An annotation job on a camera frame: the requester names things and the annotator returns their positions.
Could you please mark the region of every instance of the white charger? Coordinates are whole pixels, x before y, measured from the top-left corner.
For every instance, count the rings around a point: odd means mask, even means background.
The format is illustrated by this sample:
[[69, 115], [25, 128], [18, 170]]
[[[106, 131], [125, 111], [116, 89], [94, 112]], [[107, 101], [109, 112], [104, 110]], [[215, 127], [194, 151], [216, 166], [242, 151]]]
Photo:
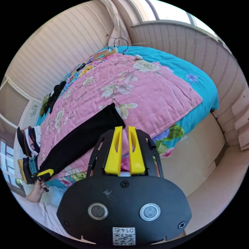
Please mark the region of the white charger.
[[137, 60], [142, 60], [142, 59], [143, 59], [143, 57], [140, 56], [140, 55], [138, 55], [138, 54], [135, 55], [135, 58], [136, 58]]

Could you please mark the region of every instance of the black cable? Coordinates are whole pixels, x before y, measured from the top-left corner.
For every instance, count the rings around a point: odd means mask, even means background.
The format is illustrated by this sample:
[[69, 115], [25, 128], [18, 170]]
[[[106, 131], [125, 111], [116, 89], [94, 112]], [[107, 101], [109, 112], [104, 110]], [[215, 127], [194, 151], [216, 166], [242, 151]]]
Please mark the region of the black cable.
[[125, 40], [125, 41], [127, 42], [127, 48], [126, 48], [125, 51], [123, 51], [123, 55], [124, 55], [125, 52], [126, 52], [126, 51], [128, 50], [128, 48], [129, 48], [129, 43], [128, 43], [128, 41], [127, 41], [126, 39], [124, 39], [123, 37], [118, 37], [118, 38], [115, 38], [114, 41], [113, 41], [113, 46], [114, 46], [114, 47], [115, 47], [115, 41], [116, 41], [117, 39], [123, 39], [123, 40]]
[[102, 26], [103, 30], [104, 30], [105, 33], [106, 33], [106, 36], [109, 36], [109, 34], [106, 32], [104, 26], [101, 24], [101, 22], [99, 21], [99, 19], [97, 18], [97, 16], [96, 16], [94, 13], [93, 13], [93, 15], [96, 17], [97, 21], [98, 21], [99, 24]]

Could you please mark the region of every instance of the qr code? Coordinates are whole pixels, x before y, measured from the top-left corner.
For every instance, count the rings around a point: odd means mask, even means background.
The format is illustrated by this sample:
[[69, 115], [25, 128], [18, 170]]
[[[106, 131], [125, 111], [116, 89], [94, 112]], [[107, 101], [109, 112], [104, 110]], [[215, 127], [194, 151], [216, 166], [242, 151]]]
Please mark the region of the qr code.
[[114, 228], [113, 229], [113, 245], [114, 246], [136, 245], [135, 229], [134, 228]]

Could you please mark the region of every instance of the screw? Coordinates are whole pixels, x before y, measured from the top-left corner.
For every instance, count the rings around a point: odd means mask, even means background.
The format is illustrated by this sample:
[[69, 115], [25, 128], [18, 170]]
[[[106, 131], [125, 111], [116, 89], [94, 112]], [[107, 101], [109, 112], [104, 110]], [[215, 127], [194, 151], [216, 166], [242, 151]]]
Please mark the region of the screw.
[[183, 229], [186, 225], [185, 221], [182, 221], [179, 225], [178, 225], [178, 229]]
[[70, 227], [69, 223], [66, 220], [64, 221], [64, 226], [65, 227]]
[[122, 181], [122, 182], [120, 183], [120, 186], [123, 187], [123, 188], [126, 188], [126, 187], [129, 186], [129, 183], [128, 183], [128, 181]]

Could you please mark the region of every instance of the printed number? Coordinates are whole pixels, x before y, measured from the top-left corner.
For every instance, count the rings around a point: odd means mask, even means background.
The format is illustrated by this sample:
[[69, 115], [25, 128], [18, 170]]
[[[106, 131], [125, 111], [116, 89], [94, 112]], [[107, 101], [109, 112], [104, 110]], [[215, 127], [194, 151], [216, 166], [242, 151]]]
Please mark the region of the printed number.
[[115, 227], [114, 228], [114, 233], [134, 233], [133, 228], [120, 228], [120, 227]]

